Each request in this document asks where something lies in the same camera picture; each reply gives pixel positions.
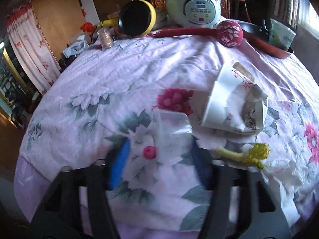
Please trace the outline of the yellow plastic flower scrap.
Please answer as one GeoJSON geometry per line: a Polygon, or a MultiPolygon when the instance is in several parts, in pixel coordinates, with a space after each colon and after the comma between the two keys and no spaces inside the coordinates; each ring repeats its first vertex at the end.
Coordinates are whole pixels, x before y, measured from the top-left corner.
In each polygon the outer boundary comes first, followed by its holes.
{"type": "Polygon", "coordinates": [[[226,159],[239,162],[246,166],[253,166],[258,169],[263,169],[263,160],[267,159],[270,154],[270,148],[265,143],[254,143],[247,152],[234,152],[224,147],[217,147],[215,152],[226,159]]]}

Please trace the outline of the white cloth on sideboard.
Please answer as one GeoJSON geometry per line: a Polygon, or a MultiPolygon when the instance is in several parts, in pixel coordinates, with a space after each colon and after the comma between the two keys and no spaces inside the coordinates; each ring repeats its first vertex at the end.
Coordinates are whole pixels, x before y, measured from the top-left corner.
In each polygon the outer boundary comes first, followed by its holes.
{"type": "Polygon", "coordinates": [[[89,47],[88,43],[85,40],[81,40],[79,42],[75,42],[68,46],[64,51],[63,55],[66,58],[70,56],[80,55],[83,51],[85,51],[89,47]]]}

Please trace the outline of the floral red white curtain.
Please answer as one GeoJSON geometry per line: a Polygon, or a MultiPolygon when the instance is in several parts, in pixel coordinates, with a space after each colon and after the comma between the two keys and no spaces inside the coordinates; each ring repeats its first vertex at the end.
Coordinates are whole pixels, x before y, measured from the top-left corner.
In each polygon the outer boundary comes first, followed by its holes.
{"type": "Polygon", "coordinates": [[[18,62],[40,94],[44,95],[61,75],[35,15],[32,3],[6,17],[7,33],[18,62]]]}

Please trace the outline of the green instant noodle cup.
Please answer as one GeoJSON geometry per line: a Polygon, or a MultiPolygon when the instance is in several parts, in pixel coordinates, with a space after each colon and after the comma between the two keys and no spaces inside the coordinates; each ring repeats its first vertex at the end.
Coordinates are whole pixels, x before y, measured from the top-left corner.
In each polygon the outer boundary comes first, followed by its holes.
{"type": "Polygon", "coordinates": [[[268,39],[268,43],[270,45],[275,46],[281,50],[288,51],[295,36],[296,33],[292,29],[275,19],[270,19],[268,39]]]}

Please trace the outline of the red frying pan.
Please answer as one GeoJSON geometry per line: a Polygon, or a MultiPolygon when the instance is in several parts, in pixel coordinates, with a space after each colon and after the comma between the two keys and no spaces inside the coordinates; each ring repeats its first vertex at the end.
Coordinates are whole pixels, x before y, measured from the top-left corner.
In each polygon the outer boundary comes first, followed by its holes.
{"type": "Polygon", "coordinates": [[[243,37],[254,48],[257,48],[262,52],[279,59],[285,59],[294,54],[294,50],[292,48],[289,48],[288,51],[285,51],[270,45],[268,43],[268,31],[264,27],[243,21],[238,21],[238,24],[243,30],[243,37]]]}

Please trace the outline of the yellow black round pot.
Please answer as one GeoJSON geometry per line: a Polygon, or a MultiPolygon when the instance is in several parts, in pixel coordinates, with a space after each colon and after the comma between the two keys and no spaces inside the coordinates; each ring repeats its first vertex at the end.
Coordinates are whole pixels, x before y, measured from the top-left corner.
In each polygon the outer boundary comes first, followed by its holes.
{"type": "Polygon", "coordinates": [[[153,5],[145,0],[128,2],[112,20],[97,24],[98,27],[118,26],[121,33],[128,37],[147,35],[156,23],[156,11],[153,5]]]}

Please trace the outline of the white plastic wrapper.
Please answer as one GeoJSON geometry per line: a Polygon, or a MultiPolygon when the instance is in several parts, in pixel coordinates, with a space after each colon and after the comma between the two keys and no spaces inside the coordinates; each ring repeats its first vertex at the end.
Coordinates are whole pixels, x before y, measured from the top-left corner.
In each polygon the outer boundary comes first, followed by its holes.
{"type": "Polygon", "coordinates": [[[161,163],[173,162],[189,153],[192,147],[192,127],[189,118],[181,112],[155,109],[155,147],[161,163]]]}

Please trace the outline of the mint green rice cooker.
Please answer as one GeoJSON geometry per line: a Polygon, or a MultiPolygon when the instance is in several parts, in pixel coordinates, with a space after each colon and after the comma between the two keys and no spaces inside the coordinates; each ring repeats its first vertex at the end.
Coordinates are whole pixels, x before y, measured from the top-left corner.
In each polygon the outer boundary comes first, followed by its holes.
{"type": "Polygon", "coordinates": [[[214,27],[220,20],[221,0],[166,0],[169,18],[182,27],[214,27]]]}

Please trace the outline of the white tissue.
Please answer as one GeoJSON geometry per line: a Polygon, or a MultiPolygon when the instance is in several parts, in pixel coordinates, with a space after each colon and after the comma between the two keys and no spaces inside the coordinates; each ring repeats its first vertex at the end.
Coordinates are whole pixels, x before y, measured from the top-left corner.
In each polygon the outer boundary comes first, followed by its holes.
{"type": "Polygon", "coordinates": [[[293,205],[295,194],[307,183],[308,167],[295,160],[279,159],[265,162],[262,174],[281,205],[293,205]]]}

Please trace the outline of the white paper bag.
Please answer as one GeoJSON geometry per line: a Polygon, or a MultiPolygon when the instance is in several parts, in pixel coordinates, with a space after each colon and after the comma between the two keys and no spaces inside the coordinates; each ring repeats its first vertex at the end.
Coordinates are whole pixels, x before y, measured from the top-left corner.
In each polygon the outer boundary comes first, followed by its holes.
{"type": "Polygon", "coordinates": [[[253,135],[264,128],[268,95],[239,62],[223,65],[208,97],[201,126],[253,135]]]}

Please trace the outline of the floral pink tablecloth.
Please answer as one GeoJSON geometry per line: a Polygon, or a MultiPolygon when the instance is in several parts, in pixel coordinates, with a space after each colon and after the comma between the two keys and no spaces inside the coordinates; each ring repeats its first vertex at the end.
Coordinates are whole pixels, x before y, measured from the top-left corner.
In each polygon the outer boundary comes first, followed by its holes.
{"type": "Polygon", "coordinates": [[[43,96],[18,157],[14,195],[32,220],[64,166],[87,167],[131,142],[119,191],[110,194],[124,238],[195,238],[209,203],[191,158],[205,149],[270,146],[265,172],[293,231],[318,212],[318,84],[295,56],[278,59],[243,41],[141,37],[82,53],[43,96]],[[264,130],[237,135],[201,126],[220,70],[238,64],[268,95],[264,130]]]}

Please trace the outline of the small pink glass jar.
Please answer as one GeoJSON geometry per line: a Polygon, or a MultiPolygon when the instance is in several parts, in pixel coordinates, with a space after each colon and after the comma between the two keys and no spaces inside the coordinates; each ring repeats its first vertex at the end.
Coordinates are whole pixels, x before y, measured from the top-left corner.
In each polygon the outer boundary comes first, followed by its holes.
{"type": "Polygon", "coordinates": [[[110,49],[114,46],[113,38],[106,28],[101,28],[97,32],[103,50],[110,49]]]}

